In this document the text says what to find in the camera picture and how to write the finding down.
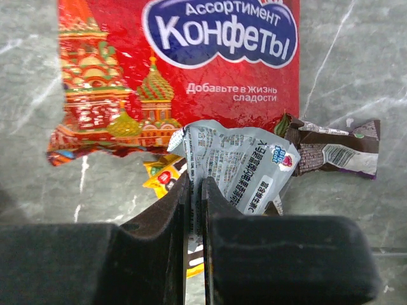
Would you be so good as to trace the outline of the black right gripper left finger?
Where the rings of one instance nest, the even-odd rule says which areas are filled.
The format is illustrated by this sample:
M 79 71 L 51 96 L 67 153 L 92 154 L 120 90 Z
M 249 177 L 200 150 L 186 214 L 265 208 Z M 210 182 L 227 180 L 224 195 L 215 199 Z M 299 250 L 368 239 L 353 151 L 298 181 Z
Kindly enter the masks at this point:
M 184 304 L 190 180 L 116 225 L 1 226 L 2 304 Z

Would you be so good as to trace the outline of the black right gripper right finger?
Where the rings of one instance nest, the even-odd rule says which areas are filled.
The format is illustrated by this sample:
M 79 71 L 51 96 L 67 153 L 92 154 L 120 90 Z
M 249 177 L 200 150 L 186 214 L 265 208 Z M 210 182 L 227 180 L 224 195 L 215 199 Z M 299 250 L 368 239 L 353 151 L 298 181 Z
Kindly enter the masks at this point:
M 207 304 L 366 304 L 382 281 L 361 228 L 342 216 L 247 216 L 202 181 Z

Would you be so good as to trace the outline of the red candy bag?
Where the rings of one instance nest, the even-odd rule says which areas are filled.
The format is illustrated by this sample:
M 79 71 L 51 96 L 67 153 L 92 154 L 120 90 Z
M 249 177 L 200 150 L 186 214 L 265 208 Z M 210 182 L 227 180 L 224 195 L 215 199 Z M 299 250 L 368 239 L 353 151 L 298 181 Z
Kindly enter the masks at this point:
M 281 135 L 300 111 L 299 1 L 59 1 L 53 166 L 166 152 L 201 119 Z

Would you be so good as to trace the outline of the purple brown M&M's packet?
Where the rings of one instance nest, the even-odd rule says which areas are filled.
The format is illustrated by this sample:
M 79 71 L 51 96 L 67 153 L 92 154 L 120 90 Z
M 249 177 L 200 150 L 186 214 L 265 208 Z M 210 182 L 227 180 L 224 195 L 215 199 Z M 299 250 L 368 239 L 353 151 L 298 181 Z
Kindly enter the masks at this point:
M 306 173 L 347 172 L 376 179 L 381 122 L 365 122 L 351 131 L 321 127 L 284 114 L 274 134 L 290 141 L 300 154 L 293 176 Z

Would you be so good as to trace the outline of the yellow M&M's packet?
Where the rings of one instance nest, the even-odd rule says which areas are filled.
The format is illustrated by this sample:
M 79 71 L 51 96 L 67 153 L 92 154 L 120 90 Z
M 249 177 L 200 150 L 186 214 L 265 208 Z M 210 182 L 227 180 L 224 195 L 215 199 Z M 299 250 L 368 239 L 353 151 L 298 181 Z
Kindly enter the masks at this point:
M 200 244 L 194 251 L 188 250 L 186 277 L 192 278 L 204 272 L 204 246 Z
M 187 170 L 186 159 L 175 154 L 161 156 L 158 161 L 143 163 L 149 179 L 143 187 L 153 189 L 157 198 L 164 197 Z

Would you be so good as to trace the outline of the white grey snack wrapper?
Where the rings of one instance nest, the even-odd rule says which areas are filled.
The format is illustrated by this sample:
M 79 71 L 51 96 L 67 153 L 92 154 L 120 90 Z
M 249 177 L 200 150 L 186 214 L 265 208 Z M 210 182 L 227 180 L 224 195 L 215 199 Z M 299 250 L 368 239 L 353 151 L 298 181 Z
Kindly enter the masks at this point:
M 188 249 L 202 244 L 200 189 L 212 177 L 228 203 L 244 215 L 261 215 L 293 174 L 300 154 L 290 141 L 261 128 L 225 128 L 214 120 L 174 132 L 168 152 L 187 161 L 191 213 Z

